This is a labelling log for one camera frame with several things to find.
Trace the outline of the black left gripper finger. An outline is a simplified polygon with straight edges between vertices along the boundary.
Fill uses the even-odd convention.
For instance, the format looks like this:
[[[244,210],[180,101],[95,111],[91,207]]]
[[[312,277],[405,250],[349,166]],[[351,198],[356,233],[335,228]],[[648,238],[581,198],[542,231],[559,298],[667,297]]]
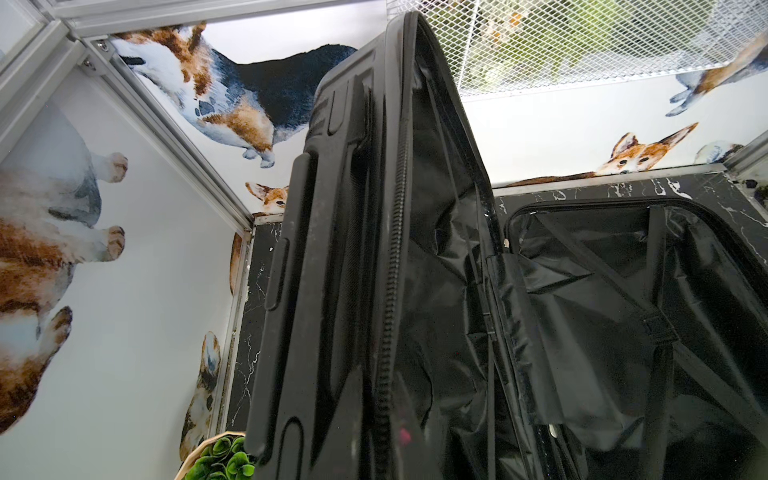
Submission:
[[[442,479],[403,383],[393,384],[389,422],[388,479]]]

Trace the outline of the black hard-shell suitcase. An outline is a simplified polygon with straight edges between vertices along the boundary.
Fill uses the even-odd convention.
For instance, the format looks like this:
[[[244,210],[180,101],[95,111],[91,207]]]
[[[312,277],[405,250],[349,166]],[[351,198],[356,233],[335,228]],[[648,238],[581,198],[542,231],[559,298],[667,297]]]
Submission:
[[[255,479],[763,479],[767,218],[720,171],[497,196],[407,13],[322,80],[272,258]]]

